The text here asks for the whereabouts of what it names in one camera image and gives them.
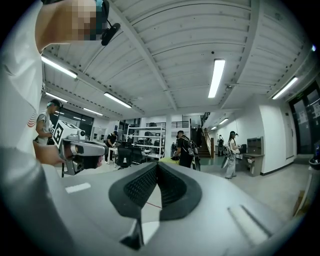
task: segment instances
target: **mesh panel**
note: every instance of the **mesh panel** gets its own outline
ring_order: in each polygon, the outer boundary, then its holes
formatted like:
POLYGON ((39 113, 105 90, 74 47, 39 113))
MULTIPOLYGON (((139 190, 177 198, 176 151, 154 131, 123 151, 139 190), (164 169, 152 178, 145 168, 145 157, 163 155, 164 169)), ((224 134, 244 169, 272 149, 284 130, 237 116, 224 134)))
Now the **mesh panel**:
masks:
POLYGON ((146 204, 157 184, 157 166, 124 186, 124 193, 141 208, 146 204))
POLYGON ((157 183, 161 190, 162 208, 179 200, 187 191, 186 184, 177 176, 158 167, 157 183))

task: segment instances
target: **gray floor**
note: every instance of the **gray floor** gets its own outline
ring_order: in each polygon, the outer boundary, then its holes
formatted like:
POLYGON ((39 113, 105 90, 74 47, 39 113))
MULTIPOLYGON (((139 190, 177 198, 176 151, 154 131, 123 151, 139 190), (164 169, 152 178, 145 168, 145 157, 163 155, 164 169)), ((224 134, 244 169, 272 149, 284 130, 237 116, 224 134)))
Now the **gray floor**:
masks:
MULTIPOLYGON (((291 164, 272 174, 256 177, 249 176, 245 171, 237 171, 237 177, 230 182, 272 208, 286 222, 292 218, 299 191, 306 188, 308 167, 308 165, 291 164)), ((201 171, 224 177, 226 169, 221 169, 218 165, 202 165, 201 171)))
MULTIPOLYGON (((201 165, 201 171, 224 177, 226 169, 221 169, 222 160, 223 157, 216 157, 214 160, 208 159, 207 164, 211 165, 201 165)), ((237 177, 231 179, 230 182, 272 208, 286 222, 292 218, 293 208, 298 199, 299 191, 306 188, 309 176, 308 167, 308 165, 292 164, 272 174, 256 177, 251 177, 247 172, 238 171, 236 168, 237 177)), ((114 164, 103 163, 97 169, 84 170, 78 175, 114 172, 118 168, 118 166, 115 168, 114 164)), ((61 168, 57 167, 56 169, 58 174, 61 175, 61 168)), ((161 193, 157 186, 150 196, 148 203, 142 209, 142 222, 158 221, 161 206, 161 193)))

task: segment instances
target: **glass door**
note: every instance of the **glass door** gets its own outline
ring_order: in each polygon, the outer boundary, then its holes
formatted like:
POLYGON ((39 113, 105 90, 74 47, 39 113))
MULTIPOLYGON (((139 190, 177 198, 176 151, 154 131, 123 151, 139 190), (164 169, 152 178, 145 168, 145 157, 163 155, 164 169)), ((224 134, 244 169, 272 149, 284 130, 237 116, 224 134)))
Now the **glass door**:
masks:
POLYGON ((316 82, 290 101, 298 154, 313 154, 320 140, 320 89, 316 82))

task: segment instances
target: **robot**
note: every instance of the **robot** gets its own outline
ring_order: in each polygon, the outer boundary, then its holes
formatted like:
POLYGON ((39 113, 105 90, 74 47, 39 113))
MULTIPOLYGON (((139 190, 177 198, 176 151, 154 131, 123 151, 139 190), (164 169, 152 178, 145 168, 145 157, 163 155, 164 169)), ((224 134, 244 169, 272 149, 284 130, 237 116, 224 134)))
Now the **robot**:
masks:
POLYGON ((59 149, 62 174, 76 175, 85 169, 95 169, 100 156, 108 153, 108 147, 99 142, 86 140, 86 132, 72 123, 59 120, 55 126, 52 140, 59 149))

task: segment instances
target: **white ceiling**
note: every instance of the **white ceiling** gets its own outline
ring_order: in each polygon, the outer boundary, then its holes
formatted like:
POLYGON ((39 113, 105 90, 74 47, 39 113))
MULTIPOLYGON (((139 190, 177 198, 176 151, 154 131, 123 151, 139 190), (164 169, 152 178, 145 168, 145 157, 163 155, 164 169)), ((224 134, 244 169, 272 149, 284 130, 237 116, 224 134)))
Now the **white ceiling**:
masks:
POLYGON ((81 79, 45 64, 43 78, 48 92, 111 120, 232 113, 252 94, 271 97, 294 75, 297 90, 319 71, 304 30, 277 0, 109 2, 109 18, 121 29, 106 47, 85 41, 44 51, 81 79), (214 59, 226 64, 216 97, 208 98, 214 59))

